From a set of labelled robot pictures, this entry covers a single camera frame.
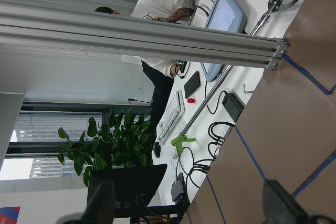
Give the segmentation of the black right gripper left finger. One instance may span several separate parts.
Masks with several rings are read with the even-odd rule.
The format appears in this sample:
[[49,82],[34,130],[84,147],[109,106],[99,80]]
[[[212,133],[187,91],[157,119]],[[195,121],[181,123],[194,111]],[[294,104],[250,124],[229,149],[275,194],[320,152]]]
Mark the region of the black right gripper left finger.
[[115,218],[114,182],[105,181],[88,188],[86,209],[79,223],[111,224]]

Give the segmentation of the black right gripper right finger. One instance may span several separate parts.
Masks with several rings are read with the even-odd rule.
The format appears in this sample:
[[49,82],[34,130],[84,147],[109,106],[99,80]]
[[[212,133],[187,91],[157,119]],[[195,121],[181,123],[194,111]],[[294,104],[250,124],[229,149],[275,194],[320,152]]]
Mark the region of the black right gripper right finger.
[[312,223],[307,212],[276,181],[264,181],[263,213],[266,223]]

